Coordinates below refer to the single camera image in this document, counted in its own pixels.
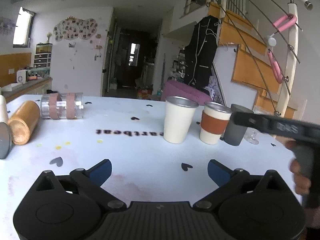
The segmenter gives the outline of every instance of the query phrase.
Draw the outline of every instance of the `white table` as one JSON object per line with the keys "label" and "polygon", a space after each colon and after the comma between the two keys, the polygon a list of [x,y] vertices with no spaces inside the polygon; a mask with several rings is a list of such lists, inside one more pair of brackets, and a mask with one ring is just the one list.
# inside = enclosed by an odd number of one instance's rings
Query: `white table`
{"label": "white table", "polygon": [[[24,101],[40,98],[23,95],[13,100],[7,105],[9,116]],[[211,159],[251,174],[277,170],[288,186],[294,187],[288,170],[293,153],[269,135],[259,133],[258,145],[245,140],[237,147],[223,141],[214,146],[202,143],[196,121],[200,121],[203,107],[196,110],[185,142],[175,145],[159,135],[163,131],[164,102],[84,97],[87,101],[92,104],[84,105],[84,119],[40,120],[30,141],[14,146],[8,157],[0,160],[0,239],[19,239],[12,223],[14,211],[43,170],[67,175],[79,167],[89,169],[103,159],[111,161],[112,175],[102,188],[127,205],[130,201],[185,200],[193,205],[217,188],[207,173]],[[132,131],[133,135],[104,134],[103,130]],[[135,131],[148,135],[136,136]],[[63,159],[61,167],[49,164],[59,156]],[[181,163],[193,168],[183,171]]]}

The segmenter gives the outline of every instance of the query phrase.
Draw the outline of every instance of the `window frame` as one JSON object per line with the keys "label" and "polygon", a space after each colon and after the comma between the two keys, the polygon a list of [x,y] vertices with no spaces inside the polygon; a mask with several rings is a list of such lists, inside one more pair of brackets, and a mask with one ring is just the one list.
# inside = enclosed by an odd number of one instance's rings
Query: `window frame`
{"label": "window frame", "polygon": [[25,9],[23,7],[22,7],[22,9],[25,10],[26,12],[28,12],[31,15],[31,18],[30,18],[30,21],[29,21],[29,26],[28,26],[26,42],[24,44],[12,44],[13,48],[28,48],[29,39],[31,38],[32,25],[33,25],[33,20],[35,18],[36,13],[32,12],[32,11],[30,11],[28,9]]}

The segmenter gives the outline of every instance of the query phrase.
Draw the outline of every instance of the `wooden cylinder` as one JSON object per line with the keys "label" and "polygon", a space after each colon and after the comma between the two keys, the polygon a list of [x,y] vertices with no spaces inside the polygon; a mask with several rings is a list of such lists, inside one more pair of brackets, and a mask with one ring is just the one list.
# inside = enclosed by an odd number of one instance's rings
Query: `wooden cylinder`
{"label": "wooden cylinder", "polygon": [[17,145],[26,144],[40,118],[40,109],[36,102],[24,102],[8,120],[12,132],[12,141]]}

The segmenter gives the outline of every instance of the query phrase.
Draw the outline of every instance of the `chair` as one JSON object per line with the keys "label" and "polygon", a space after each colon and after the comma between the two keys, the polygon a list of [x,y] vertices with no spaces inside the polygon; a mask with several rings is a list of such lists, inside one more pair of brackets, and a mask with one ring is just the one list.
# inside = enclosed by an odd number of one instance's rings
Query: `chair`
{"label": "chair", "polygon": [[205,102],[212,101],[209,95],[174,80],[168,80],[164,84],[161,101],[165,101],[165,98],[168,96],[179,96],[188,98],[192,101],[197,102],[200,106],[204,106]]}

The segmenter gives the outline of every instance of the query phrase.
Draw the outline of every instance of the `brown cup sleeve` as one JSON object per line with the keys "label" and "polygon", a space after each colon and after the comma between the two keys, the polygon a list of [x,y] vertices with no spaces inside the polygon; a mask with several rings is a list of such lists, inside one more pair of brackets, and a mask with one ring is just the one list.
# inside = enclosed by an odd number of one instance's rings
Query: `brown cup sleeve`
{"label": "brown cup sleeve", "polygon": [[49,116],[51,119],[60,119],[57,111],[57,101],[61,101],[59,93],[50,94],[49,96]]}
{"label": "brown cup sleeve", "polygon": [[67,94],[67,119],[74,119],[76,116],[75,98],[76,98],[75,93]]}
{"label": "brown cup sleeve", "polygon": [[202,111],[201,128],[209,133],[223,134],[227,127],[229,120],[220,120],[207,115]]}

